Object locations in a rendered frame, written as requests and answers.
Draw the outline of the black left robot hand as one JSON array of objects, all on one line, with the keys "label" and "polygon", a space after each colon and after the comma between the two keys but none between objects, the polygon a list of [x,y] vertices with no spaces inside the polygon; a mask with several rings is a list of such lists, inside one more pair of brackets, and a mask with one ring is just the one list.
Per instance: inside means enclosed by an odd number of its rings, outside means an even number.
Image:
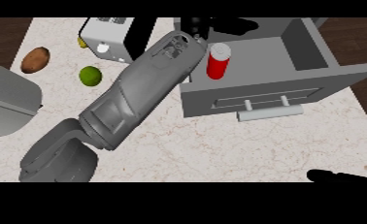
[{"label": "black left robot hand", "polygon": [[240,17],[182,17],[180,30],[194,38],[209,37],[209,29],[214,32],[241,36],[259,27],[257,23]]}]

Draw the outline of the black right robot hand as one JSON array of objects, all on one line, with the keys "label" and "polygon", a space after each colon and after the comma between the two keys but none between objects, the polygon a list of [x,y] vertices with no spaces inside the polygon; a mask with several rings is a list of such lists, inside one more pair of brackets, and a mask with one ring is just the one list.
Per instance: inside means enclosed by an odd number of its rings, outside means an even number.
[{"label": "black right robot hand", "polygon": [[309,170],[306,172],[306,178],[314,182],[362,182],[367,183],[365,176],[357,176],[345,173],[333,173],[325,170]]}]

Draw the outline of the grey open drawer box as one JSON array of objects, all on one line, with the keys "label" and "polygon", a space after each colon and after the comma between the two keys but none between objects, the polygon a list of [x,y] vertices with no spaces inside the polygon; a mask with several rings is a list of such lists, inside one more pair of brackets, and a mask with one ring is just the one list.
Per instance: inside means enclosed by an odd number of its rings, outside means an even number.
[{"label": "grey open drawer box", "polygon": [[244,35],[209,29],[207,44],[225,43],[231,58],[223,78],[207,76],[207,58],[191,74],[186,87],[210,89],[327,77],[362,80],[367,64],[342,66],[309,17],[246,17],[257,28]]}]

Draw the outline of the red can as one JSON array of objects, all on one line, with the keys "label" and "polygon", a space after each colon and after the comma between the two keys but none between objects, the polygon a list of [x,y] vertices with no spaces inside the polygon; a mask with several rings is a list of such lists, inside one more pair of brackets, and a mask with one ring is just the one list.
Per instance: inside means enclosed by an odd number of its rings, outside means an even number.
[{"label": "red can", "polygon": [[213,80],[223,77],[231,58],[231,48],[223,43],[214,43],[209,49],[206,74]]}]

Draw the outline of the white and black toaster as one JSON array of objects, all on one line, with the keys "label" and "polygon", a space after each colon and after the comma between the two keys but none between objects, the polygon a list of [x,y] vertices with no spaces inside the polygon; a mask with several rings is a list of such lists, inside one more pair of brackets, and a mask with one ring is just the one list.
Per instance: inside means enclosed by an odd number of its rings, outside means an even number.
[{"label": "white and black toaster", "polygon": [[89,17],[78,37],[98,58],[130,64],[145,52],[155,17]]}]

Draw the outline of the green lime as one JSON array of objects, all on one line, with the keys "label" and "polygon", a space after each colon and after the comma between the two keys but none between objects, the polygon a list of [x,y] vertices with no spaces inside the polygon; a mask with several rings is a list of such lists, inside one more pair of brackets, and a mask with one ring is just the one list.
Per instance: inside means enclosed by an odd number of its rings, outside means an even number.
[{"label": "green lime", "polygon": [[80,70],[78,78],[86,86],[96,86],[102,81],[102,72],[96,67],[87,66]]}]

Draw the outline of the brown potato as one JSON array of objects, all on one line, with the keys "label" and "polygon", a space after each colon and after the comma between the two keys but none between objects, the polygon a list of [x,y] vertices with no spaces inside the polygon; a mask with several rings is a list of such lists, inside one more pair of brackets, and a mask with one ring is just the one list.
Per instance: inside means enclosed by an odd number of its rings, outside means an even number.
[{"label": "brown potato", "polygon": [[50,52],[44,47],[35,48],[24,57],[21,69],[25,74],[38,72],[47,65]]}]

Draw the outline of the grey rounded appliance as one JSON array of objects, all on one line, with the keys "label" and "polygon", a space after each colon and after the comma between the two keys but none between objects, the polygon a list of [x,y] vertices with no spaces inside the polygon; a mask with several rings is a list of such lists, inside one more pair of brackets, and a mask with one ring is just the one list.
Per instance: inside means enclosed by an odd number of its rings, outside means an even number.
[{"label": "grey rounded appliance", "polygon": [[38,85],[0,66],[0,137],[24,128],[40,106]]}]

